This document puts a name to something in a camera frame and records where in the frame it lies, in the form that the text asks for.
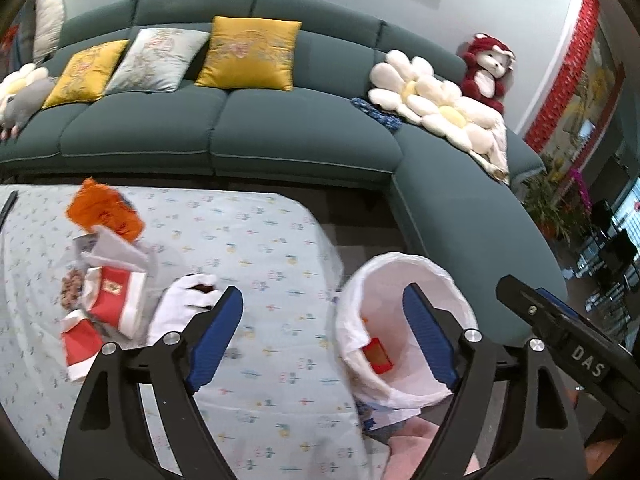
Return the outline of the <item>orange snack bag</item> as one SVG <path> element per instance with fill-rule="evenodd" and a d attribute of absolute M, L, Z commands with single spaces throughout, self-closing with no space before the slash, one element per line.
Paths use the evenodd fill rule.
<path fill-rule="evenodd" d="M 371 330 L 369 319 L 366 316 L 363 316 L 361 321 L 370 338 L 369 343 L 361 348 L 363 355 L 375 374 L 383 375 L 390 372 L 394 368 L 394 362 L 385 347 L 385 341 L 388 339 L 388 329 L 375 326 Z"/>
<path fill-rule="evenodd" d="M 81 183 L 66 217 L 90 233 L 95 226 L 105 226 L 129 243 L 143 232 L 145 224 L 128 200 L 111 186 L 87 178 Z"/>

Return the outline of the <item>red white carton piece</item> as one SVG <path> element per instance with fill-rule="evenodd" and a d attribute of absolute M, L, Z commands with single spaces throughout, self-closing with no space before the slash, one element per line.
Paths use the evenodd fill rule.
<path fill-rule="evenodd" d="M 71 382 L 84 380 L 103 346 L 96 323 L 84 310 L 73 310 L 62 319 L 61 340 L 68 379 Z"/>

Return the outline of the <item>white tissue paper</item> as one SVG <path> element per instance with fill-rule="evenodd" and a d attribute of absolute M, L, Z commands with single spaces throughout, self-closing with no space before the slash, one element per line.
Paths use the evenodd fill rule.
<path fill-rule="evenodd" d="M 149 257 L 106 226 L 94 226 L 92 232 L 75 237 L 77 260 L 89 266 L 110 266 L 132 272 L 149 270 Z"/>

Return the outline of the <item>pink dotted scrunchie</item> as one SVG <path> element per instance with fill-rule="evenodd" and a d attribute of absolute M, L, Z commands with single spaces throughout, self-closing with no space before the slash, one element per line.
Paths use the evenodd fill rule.
<path fill-rule="evenodd" d="M 65 310 L 74 310 L 84 288 L 85 274 L 79 269 L 70 269 L 62 278 L 60 304 Z"/>

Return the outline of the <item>trash bin with white bag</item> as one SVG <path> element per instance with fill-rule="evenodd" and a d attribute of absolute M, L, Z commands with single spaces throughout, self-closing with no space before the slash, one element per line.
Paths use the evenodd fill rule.
<path fill-rule="evenodd" d="M 450 312 L 462 327 L 477 326 L 473 309 L 452 277 L 430 259 L 386 252 L 369 260 L 343 286 L 334 328 L 352 394 L 369 405 L 426 408 L 451 393 L 433 376 L 402 310 L 402 293 L 410 283 L 418 284 L 435 308 Z M 388 329 L 385 347 L 394 368 L 386 374 L 375 374 L 361 351 L 370 341 L 363 316 L 371 330 L 375 326 Z"/>

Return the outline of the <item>floral light blue tablecloth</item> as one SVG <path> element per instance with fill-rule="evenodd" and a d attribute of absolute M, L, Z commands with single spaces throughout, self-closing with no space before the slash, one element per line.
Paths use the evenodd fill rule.
<path fill-rule="evenodd" d="M 7 185 L 1 231 L 1 404 L 46 471 L 58 470 L 79 385 L 60 337 L 62 278 L 79 230 L 71 185 Z M 145 227 L 149 321 L 164 290 L 192 273 L 242 292 L 242 320 L 214 379 L 195 395 L 241 479 L 377 479 L 386 446 L 365 437 L 333 348 L 343 265 L 314 216 L 271 193 L 125 188 Z"/>

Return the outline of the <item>pink blanket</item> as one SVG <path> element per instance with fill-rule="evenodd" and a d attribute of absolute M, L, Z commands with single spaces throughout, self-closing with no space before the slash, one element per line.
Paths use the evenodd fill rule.
<path fill-rule="evenodd" d="M 383 479 L 410 480 L 435 440 L 439 426 L 414 416 L 387 441 L 390 447 Z"/>

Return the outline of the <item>potted plant with flowers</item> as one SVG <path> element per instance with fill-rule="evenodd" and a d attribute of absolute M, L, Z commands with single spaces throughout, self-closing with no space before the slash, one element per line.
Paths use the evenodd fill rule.
<path fill-rule="evenodd" d="M 591 198 L 575 168 L 563 174 L 555 160 L 542 155 L 544 171 L 524 183 L 524 207 L 547 240 L 578 245 L 590 231 Z"/>

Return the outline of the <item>cream quilted blanket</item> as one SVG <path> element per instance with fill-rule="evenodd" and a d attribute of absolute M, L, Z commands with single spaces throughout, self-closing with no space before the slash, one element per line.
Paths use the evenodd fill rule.
<path fill-rule="evenodd" d="M 506 126 L 503 121 L 491 128 L 469 124 L 465 127 L 472 145 L 469 154 L 494 180 L 504 184 L 510 183 L 510 171 L 506 148 Z"/>

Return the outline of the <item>blue patterned cloth on sofa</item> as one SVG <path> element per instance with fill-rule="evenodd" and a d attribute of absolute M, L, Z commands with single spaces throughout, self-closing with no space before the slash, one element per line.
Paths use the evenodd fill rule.
<path fill-rule="evenodd" d="M 357 110 L 360 110 L 360 112 L 363 112 L 363 114 L 366 114 L 368 117 L 378 122 L 391 133 L 397 132 L 402 125 L 402 120 L 399 116 L 394 113 L 381 110 L 379 107 L 371 104 L 363 98 L 351 98 L 349 102 L 351 102 Z"/>

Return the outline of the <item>black remote control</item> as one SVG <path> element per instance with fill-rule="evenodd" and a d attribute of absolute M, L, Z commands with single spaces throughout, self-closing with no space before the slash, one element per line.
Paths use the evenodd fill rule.
<path fill-rule="evenodd" d="M 9 214 L 17 201 L 18 193 L 16 191 L 12 191 L 9 194 L 9 197 L 6 199 L 1 212 L 0 212 L 0 230 L 3 228 L 6 223 L 6 219 L 9 217 Z"/>

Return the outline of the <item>dark green curved sofa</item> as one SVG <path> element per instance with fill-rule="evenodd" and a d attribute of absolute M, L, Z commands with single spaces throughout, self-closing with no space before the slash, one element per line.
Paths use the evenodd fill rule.
<path fill-rule="evenodd" d="M 426 58 L 442 78 L 463 78 L 461 58 L 397 25 L 321 0 L 122 0 L 68 20 L 48 69 L 59 74 L 75 53 L 149 27 L 209 32 L 218 15 L 302 25 L 291 91 L 201 88 L 197 56 L 174 92 L 119 93 L 37 114 L 2 148 L 2 174 L 380 186 L 410 250 L 454 278 L 491 339 L 516 344 L 528 333 L 497 300 L 506 274 L 565 296 L 560 267 L 513 192 L 544 166 L 521 138 L 506 138 L 504 184 L 444 139 L 412 125 L 390 132 L 352 104 L 393 49 Z"/>

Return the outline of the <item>cream daisy flower pillow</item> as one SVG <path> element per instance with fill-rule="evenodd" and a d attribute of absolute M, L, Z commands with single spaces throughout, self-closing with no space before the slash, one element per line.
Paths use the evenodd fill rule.
<path fill-rule="evenodd" d="M 369 73 L 369 101 L 406 122 L 419 125 L 427 115 L 438 114 L 442 106 L 454 106 L 462 97 L 460 87 L 439 80 L 425 58 L 408 58 L 404 52 L 390 50 Z"/>

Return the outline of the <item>pale grey embroidered cushion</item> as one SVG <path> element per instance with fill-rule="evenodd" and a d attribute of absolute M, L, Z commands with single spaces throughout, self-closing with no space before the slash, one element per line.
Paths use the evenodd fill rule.
<path fill-rule="evenodd" d="M 181 28 L 144 28 L 111 76 L 104 96 L 122 92 L 174 92 L 209 33 Z"/>

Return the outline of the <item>red monkey plush toy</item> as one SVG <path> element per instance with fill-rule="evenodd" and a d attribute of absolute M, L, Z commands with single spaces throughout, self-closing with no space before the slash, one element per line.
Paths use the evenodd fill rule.
<path fill-rule="evenodd" d="M 503 114 L 502 98 L 506 94 L 503 79 L 513 70 L 513 51 L 501 40 L 477 32 L 466 47 L 462 60 L 466 65 L 460 84 L 462 94 Z"/>

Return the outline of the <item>large yellow embroidered cushion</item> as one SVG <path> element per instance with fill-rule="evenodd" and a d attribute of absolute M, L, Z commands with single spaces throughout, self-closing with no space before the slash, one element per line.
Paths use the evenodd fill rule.
<path fill-rule="evenodd" d="M 300 21 L 216 15 L 195 84 L 222 90 L 293 90 Z"/>

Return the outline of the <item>small yellow embroidered cushion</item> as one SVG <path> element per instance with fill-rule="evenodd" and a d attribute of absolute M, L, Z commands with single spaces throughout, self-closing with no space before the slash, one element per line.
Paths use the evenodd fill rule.
<path fill-rule="evenodd" d="M 92 103 L 101 99 L 128 44 L 128 39 L 114 40 L 75 53 L 41 108 L 47 110 L 64 104 Z"/>

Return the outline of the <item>grey animal plush toy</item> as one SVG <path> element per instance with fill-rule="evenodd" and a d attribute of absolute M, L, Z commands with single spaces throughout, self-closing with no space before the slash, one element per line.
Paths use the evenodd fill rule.
<path fill-rule="evenodd" d="M 15 139 L 46 102 L 58 82 L 56 77 L 44 77 L 10 96 L 1 118 L 1 141 Z"/>

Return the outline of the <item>small daisy pillow left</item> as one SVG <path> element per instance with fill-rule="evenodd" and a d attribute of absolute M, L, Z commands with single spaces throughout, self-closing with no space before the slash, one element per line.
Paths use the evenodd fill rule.
<path fill-rule="evenodd" d="M 6 104 L 10 96 L 15 96 L 20 90 L 47 76 L 49 76 L 47 67 L 37 66 L 35 63 L 27 63 L 19 70 L 6 75 L 0 86 L 1 104 Z"/>

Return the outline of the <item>white long plush toy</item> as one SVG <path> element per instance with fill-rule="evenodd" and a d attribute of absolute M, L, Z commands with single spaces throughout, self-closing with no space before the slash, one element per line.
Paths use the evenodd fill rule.
<path fill-rule="evenodd" d="M 65 21 L 64 0 L 35 0 L 34 62 L 53 54 Z"/>

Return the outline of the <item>red decorative wall banner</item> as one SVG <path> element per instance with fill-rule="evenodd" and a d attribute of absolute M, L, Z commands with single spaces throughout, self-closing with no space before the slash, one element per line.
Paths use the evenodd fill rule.
<path fill-rule="evenodd" d="M 566 109 L 586 67 L 593 39 L 596 36 L 600 11 L 599 0 L 582 0 L 570 42 L 562 56 L 562 64 L 546 99 L 524 138 L 540 154 Z"/>

